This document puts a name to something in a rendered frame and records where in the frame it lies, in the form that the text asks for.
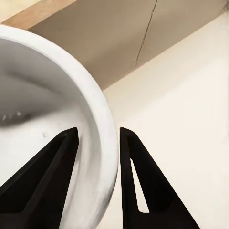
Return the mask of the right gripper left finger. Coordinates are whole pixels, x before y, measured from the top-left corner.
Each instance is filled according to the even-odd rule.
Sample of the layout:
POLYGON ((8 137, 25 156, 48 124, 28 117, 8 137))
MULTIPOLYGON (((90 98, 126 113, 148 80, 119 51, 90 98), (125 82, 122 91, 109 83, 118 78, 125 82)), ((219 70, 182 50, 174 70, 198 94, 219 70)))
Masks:
POLYGON ((59 229, 78 146, 60 132, 0 187, 0 229, 59 229))

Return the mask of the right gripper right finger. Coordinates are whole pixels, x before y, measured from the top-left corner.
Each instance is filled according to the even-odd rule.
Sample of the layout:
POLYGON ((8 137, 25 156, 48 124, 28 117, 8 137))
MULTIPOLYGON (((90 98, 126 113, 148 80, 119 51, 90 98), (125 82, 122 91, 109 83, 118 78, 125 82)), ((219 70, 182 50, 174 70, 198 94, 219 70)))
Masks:
POLYGON ((120 127, 123 229, 200 229, 138 135, 120 127), (138 210, 131 159, 149 209, 138 210))

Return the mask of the coffee cup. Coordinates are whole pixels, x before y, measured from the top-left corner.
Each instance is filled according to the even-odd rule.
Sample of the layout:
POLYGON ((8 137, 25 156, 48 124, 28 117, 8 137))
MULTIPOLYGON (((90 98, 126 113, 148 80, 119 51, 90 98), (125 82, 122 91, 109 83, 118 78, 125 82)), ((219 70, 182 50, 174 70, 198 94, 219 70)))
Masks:
POLYGON ((0 25, 0 187, 73 127, 79 146, 59 229, 96 229, 118 176, 120 146, 110 106, 67 51, 0 25))

